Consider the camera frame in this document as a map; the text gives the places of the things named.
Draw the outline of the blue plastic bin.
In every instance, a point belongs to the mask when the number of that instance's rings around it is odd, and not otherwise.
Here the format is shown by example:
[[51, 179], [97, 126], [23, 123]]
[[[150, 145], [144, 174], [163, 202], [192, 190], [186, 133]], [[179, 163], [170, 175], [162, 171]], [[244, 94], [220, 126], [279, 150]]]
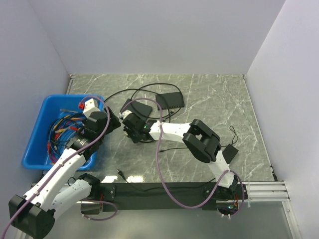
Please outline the blue plastic bin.
[[[79, 103], [94, 98], [99, 112], [86, 118], [78, 108]], [[94, 166], [96, 151], [102, 140], [101, 110], [103, 98], [92, 95], [50, 95], [45, 98], [38, 114], [30, 140], [26, 147], [22, 164], [27, 169], [50, 170], [61, 157], [64, 150], [83, 149], [84, 163], [79, 170]]]

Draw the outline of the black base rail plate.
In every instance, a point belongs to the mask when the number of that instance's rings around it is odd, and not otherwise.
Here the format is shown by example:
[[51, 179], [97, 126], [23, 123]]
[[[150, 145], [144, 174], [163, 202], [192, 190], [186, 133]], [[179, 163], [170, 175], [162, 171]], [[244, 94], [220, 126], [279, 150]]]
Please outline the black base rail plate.
[[[208, 198], [215, 182], [167, 183], [169, 191], [182, 204], [195, 206]], [[161, 183], [101, 183], [103, 199], [119, 210], [180, 209], [166, 193]], [[216, 211], [222, 203], [230, 204], [248, 199], [246, 186], [238, 184], [234, 191], [217, 187], [210, 200], [201, 208]]]

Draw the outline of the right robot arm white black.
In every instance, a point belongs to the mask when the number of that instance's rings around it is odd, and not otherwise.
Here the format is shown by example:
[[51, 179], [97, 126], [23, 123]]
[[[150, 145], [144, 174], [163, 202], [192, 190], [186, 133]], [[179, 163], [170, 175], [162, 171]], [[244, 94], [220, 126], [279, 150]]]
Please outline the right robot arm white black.
[[245, 188], [237, 173], [230, 170], [221, 150], [220, 137], [199, 119], [194, 119], [191, 123], [167, 123], [161, 120], [144, 121], [136, 114], [126, 111], [120, 116], [124, 124], [124, 131], [133, 143], [138, 143], [144, 139], [157, 141], [156, 164], [162, 186], [168, 196], [181, 207], [181, 204], [170, 193], [162, 177], [159, 164], [160, 143], [162, 140], [184, 143], [187, 149], [202, 163], [205, 163], [217, 179], [217, 182], [209, 196], [196, 208], [203, 206], [209, 201], [219, 189], [220, 195], [225, 199], [233, 199], [240, 185], [242, 199], [245, 199]]

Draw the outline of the black network switch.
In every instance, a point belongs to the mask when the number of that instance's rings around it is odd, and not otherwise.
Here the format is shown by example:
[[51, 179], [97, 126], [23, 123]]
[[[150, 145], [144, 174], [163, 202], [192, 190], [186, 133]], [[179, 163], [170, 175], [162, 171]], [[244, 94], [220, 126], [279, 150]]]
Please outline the black network switch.
[[162, 110], [179, 109], [185, 106], [181, 92], [156, 94], [155, 98]]
[[125, 110], [129, 110], [132, 113], [136, 114], [140, 119], [146, 121], [153, 108], [151, 106], [148, 106], [146, 104], [140, 103], [140, 102], [132, 102], [131, 104], [129, 104], [126, 108], [125, 105], [130, 102], [130, 99], [127, 99], [125, 101], [125, 103], [123, 104], [120, 112], [124, 112]]

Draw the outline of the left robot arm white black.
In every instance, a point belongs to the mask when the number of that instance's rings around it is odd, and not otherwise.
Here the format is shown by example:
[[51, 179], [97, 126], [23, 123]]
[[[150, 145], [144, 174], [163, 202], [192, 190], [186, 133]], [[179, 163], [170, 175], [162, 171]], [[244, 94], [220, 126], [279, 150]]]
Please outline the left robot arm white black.
[[101, 203], [100, 180], [87, 173], [62, 190], [64, 183], [94, 154], [106, 134], [121, 124], [109, 107], [100, 110], [85, 106], [84, 130], [70, 140], [70, 145], [45, 176], [22, 197], [9, 201], [9, 225], [34, 239], [43, 239], [55, 221], [82, 199]]

